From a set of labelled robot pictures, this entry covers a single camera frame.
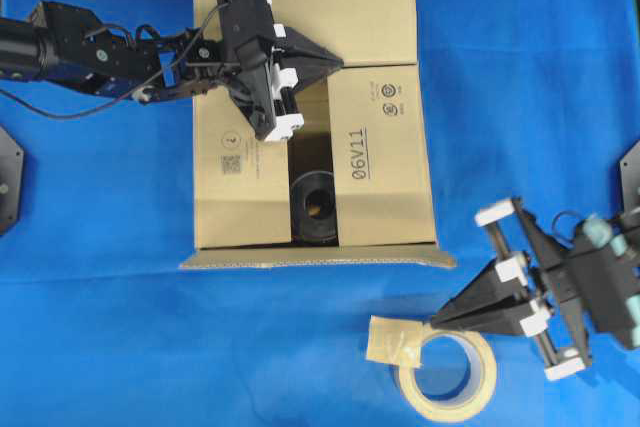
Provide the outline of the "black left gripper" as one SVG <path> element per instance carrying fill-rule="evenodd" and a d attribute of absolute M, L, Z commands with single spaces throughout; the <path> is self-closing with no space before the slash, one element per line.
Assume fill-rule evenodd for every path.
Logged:
<path fill-rule="evenodd" d="M 295 94 L 338 72 L 344 61 L 289 26 L 227 29 L 227 89 L 264 142 L 286 142 L 304 125 Z"/>

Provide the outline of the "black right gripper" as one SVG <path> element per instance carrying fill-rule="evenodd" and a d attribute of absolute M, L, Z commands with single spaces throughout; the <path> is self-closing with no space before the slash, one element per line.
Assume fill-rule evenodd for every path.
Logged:
<path fill-rule="evenodd" d="M 539 294 L 534 298 L 525 273 L 528 255 L 509 252 L 499 221 L 515 215 L 538 262 Z M 592 357 L 583 315 L 599 333 L 611 334 L 627 350 L 639 347 L 639 209 L 611 219 L 595 214 L 578 222 L 566 248 L 543 232 L 519 198 L 479 210 L 498 255 L 431 317 L 432 327 L 508 336 L 538 343 L 550 381 L 589 367 Z M 551 294 L 573 344 L 556 349 L 548 334 L 553 311 L 542 298 Z"/>

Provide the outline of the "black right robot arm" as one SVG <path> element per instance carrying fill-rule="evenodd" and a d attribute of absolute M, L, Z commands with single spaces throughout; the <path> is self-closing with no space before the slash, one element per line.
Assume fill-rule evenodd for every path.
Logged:
<path fill-rule="evenodd" d="M 639 346 L 639 211 L 580 220 L 571 240 L 545 233 L 519 198 L 479 210 L 496 256 L 431 318 L 440 330 L 535 341 L 550 381 L 592 364 L 589 319 L 626 350 Z"/>

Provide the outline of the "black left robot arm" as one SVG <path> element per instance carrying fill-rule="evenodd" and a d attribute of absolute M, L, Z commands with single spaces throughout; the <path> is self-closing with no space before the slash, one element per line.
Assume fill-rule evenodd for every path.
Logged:
<path fill-rule="evenodd" d="M 196 29 L 162 36 L 103 23 L 90 10 L 42 1 L 26 21 L 1 21 L 1 77 L 45 81 L 85 95 L 140 104 L 205 95 L 222 87 L 263 142 L 288 141 L 304 124 L 295 96 L 344 62 L 271 12 L 218 0 Z M 204 30 L 220 20 L 220 40 Z"/>

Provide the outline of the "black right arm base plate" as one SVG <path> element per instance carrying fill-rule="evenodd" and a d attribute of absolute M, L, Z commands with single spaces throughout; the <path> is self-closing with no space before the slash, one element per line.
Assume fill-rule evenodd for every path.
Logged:
<path fill-rule="evenodd" d="M 640 141 L 637 141 L 620 159 L 622 203 L 625 211 L 639 207 Z"/>

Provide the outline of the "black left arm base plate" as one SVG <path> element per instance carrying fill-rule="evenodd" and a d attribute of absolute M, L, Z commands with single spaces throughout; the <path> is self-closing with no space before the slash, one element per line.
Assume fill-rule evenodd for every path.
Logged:
<path fill-rule="evenodd" d="M 18 221 L 24 150 L 3 128 L 0 128 L 0 229 L 6 234 Z"/>

